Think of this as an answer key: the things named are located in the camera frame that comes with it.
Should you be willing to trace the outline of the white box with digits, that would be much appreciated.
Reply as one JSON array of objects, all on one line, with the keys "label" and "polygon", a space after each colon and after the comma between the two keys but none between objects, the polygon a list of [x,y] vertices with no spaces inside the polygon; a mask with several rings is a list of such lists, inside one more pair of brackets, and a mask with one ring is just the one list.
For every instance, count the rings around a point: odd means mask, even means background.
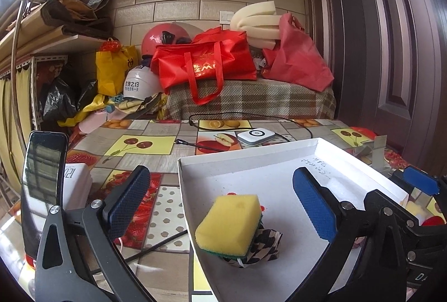
[{"label": "white box with digits", "polygon": [[67,163],[63,182],[63,208],[84,208],[92,187],[90,170],[85,163]]}]

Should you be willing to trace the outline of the yellow paper bag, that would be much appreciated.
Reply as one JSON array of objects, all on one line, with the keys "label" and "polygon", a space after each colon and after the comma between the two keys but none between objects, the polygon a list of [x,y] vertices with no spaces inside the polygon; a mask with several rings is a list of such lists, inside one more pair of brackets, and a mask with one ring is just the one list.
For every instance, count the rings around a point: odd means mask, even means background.
[{"label": "yellow paper bag", "polygon": [[123,46],[112,38],[104,41],[96,52],[98,93],[109,97],[122,93],[129,71],[138,65],[135,46]]}]

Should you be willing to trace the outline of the black plastic bag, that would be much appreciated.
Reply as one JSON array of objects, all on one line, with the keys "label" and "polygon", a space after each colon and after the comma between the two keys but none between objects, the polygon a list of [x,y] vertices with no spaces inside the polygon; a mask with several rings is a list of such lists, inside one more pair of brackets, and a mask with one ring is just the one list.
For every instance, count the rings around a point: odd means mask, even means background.
[{"label": "black plastic bag", "polygon": [[97,95],[97,80],[88,80],[83,86],[57,77],[44,89],[39,101],[44,121],[60,121],[73,118]]}]

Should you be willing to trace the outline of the brown bag on shelf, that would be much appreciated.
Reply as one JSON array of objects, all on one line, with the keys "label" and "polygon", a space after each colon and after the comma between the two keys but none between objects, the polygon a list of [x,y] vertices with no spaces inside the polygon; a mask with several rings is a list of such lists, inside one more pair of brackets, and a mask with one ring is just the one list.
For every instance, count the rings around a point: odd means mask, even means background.
[{"label": "brown bag on shelf", "polygon": [[47,27],[62,27],[67,35],[107,39],[112,37],[113,24],[108,14],[111,0],[47,0],[38,7]]}]

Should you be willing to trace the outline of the metal shelf rack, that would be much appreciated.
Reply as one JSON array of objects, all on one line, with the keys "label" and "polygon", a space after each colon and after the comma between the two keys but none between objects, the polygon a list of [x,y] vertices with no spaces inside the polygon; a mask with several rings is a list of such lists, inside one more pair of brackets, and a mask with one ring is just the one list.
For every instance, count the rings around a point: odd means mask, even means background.
[{"label": "metal shelf rack", "polygon": [[32,130],[53,129],[57,121],[44,121],[39,110],[39,101],[45,97],[44,89],[57,77],[80,86],[88,80],[96,80],[95,53],[105,40],[80,34],[67,35],[62,33],[62,27],[47,27],[39,15],[40,5],[30,9],[19,24],[13,23],[1,40],[1,79],[11,80],[11,105],[17,133],[22,137],[16,72],[26,67],[31,70]]}]

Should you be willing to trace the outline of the red tote bag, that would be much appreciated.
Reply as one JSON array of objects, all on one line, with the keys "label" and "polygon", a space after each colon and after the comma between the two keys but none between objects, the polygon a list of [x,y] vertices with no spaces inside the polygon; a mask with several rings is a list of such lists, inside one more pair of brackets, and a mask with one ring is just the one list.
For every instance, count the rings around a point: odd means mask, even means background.
[{"label": "red tote bag", "polygon": [[[187,44],[157,46],[150,69],[158,76],[165,92],[187,83],[197,105],[217,98],[225,80],[257,80],[246,32],[219,27],[198,34]],[[214,80],[216,90],[201,97],[200,80]]]}]

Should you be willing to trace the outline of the red plush apple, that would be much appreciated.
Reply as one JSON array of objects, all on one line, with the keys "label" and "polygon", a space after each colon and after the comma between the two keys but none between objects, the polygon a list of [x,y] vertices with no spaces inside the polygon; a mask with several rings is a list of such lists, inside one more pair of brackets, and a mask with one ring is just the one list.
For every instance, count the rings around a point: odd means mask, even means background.
[{"label": "red plush apple", "polygon": [[432,216],[427,218],[423,223],[422,226],[439,226],[439,225],[445,225],[446,222],[442,217],[439,216]]}]

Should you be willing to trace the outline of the white helmet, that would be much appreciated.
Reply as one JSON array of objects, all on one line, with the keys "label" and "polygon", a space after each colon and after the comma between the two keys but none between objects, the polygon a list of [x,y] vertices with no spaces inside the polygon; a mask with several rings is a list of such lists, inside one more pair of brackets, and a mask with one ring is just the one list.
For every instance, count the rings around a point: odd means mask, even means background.
[{"label": "white helmet", "polygon": [[129,71],[123,85],[124,98],[145,100],[160,92],[160,80],[148,67],[137,66]]}]

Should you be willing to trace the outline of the yellow curtain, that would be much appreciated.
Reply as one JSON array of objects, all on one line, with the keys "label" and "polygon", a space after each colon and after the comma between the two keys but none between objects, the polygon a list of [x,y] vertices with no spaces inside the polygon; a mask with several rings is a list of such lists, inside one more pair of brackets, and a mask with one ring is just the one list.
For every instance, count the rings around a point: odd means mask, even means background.
[{"label": "yellow curtain", "polygon": [[[27,142],[32,130],[30,108],[29,67],[16,72],[17,106],[24,141]],[[1,79],[1,163],[12,188],[20,192],[24,155],[18,138],[15,116],[11,105],[11,80]]]}]

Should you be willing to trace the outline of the yellow green sponge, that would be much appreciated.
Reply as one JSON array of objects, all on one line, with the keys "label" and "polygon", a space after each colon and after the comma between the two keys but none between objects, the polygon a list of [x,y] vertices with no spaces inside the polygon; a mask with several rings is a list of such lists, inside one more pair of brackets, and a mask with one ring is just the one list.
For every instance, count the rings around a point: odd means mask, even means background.
[{"label": "yellow green sponge", "polygon": [[244,257],[262,218],[255,194],[218,196],[195,231],[196,244],[203,251],[228,258]]}]

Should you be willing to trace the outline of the white cardboard tray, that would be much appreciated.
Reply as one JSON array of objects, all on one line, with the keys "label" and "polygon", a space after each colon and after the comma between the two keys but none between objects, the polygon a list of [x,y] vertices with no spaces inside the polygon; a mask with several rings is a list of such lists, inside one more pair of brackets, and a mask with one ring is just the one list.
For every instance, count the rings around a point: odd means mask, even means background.
[{"label": "white cardboard tray", "polygon": [[257,195],[265,208],[264,227],[283,235],[277,260],[245,269],[192,247],[219,301],[285,301],[327,247],[293,190],[299,167],[308,168],[338,200],[359,210],[374,189],[400,205],[408,201],[408,193],[390,179],[321,138],[180,158],[180,192],[191,235],[216,197],[230,192]]}]

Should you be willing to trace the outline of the plaid covered bench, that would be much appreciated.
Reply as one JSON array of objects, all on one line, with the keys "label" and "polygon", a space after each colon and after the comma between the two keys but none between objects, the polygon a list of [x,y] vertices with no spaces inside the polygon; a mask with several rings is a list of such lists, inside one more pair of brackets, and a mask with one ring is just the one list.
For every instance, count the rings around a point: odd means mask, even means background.
[{"label": "plaid covered bench", "polygon": [[176,85],[163,98],[162,120],[332,119],[336,98],[331,87],[315,92],[300,85],[258,79],[227,80],[217,98],[205,105],[193,102],[189,85]]}]

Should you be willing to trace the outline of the white round-logo device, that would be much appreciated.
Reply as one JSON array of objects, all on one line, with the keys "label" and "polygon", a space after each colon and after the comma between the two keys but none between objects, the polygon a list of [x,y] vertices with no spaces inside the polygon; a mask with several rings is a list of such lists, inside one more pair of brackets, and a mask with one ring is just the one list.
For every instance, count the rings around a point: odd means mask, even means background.
[{"label": "white round-logo device", "polygon": [[241,143],[246,145],[254,146],[259,145],[263,142],[267,142],[276,136],[275,132],[264,128],[249,129],[245,132],[240,132],[237,134],[237,138]]}]

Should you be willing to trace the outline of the black white patterned cloth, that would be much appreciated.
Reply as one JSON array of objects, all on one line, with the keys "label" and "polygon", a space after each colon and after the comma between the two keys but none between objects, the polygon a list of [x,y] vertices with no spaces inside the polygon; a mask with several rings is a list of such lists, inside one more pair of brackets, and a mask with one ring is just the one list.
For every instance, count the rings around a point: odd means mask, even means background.
[{"label": "black white patterned cloth", "polygon": [[282,237],[282,232],[266,229],[264,224],[260,222],[246,256],[237,258],[221,256],[220,259],[232,267],[242,269],[251,267],[261,261],[276,260],[279,256],[279,246]]}]

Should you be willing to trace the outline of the red helmet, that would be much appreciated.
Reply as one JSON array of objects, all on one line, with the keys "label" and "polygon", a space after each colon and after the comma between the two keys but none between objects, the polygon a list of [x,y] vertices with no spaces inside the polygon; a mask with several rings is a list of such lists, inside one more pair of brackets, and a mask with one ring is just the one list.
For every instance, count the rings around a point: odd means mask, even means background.
[{"label": "red helmet", "polygon": [[162,23],[154,26],[143,37],[142,57],[151,58],[160,45],[177,45],[191,43],[189,34],[178,24]]}]

